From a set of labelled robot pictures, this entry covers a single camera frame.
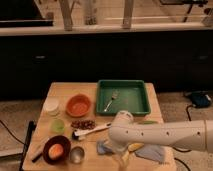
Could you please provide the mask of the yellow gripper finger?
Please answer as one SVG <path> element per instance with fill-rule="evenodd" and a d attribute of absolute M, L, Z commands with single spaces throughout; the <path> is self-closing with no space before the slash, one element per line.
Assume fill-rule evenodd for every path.
<path fill-rule="evenodd" d="M 130 153 L 126 151 L 122 156 L 121 156 L 121 167 L 126 168 L 129 164 L 129 156 Z"/>

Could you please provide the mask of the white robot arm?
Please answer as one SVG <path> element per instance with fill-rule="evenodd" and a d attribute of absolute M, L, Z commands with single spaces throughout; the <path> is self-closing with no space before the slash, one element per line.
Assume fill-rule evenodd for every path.
<path fill-rule="evenodd" d="M 131 143 L 144 143 L 213 153 L 213 120 L 137 124 L 128 111 L 119 111 L 108 129 L 111 149 L 119 156 L 119 165 L 126 171 L 122 155 Z"/>

